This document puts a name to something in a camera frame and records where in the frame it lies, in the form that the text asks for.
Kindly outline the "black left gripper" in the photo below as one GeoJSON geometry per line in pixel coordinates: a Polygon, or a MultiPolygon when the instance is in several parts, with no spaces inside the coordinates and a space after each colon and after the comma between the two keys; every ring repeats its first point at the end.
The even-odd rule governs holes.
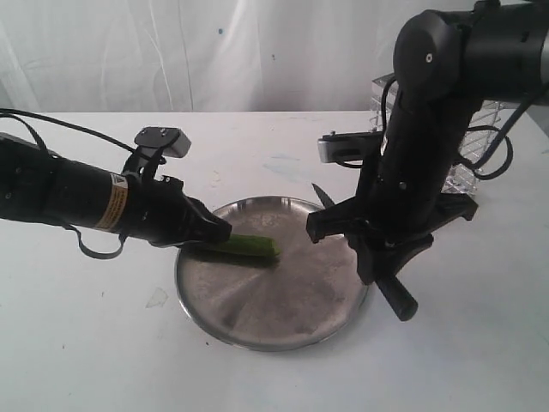
{"type": "Polygon", "coordinates": [[[129,194],[119,233],[152,245],[219,244],[229,240],[232,225],[200,200],[187,197],[184,182],[173,177],[142,181],[128,177],[129,194]]]}

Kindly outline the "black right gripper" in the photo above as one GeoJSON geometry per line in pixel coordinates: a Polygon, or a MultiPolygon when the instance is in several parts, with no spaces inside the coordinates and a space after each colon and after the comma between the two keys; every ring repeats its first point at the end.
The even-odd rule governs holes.
{"type": "Polygon", "coordinates": [[[419,227],[400,226],[397,220],[399,215],[387,219],[371,217],[360,208],[357,197],[335,203],[319,185],[312,187],[324,207],[309,213],[306,221],[306,232],[315,244],[330,236],[354,233],[389,245],[400,245],[429,236],[432,246],[435,231],[458,218],[471,221],[478,209],[478,204],[468,195],[440,193],[425,223],[419,227]]]}

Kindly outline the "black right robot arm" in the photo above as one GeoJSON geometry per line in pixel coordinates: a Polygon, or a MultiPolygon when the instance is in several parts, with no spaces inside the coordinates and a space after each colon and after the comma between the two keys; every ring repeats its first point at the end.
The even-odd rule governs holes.
{"type": "Polygon", "coordinates": [[[453,166],[478,172],[488,161],[460,152],[484,102],[516,105],[520,117],[548,102],[548,4],[478,1],[469,11],[428,9],[398,34],[389,85],[396,87],[381,130],[332,134],[321,160],[358,167],[355,195],[308,217],[313,241],[342,234],[364,284],[392,282],[433,233],[476,202],[443,191],[453,166]]]}

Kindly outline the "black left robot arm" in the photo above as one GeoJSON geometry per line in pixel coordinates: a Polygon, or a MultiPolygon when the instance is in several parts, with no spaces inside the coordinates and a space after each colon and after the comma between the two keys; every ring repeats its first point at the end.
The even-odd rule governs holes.
{"type": "Polygon", "coordinates": [[[87,227],[156,247],[227,241],[231,225],[187,197],[182,181],[155,177],[163,155],[187,154],[188,137],[176,128],[147,127],[135,142],[136,152],[123,171],[113,173],[3,133],[2,218],[87,227]]]}

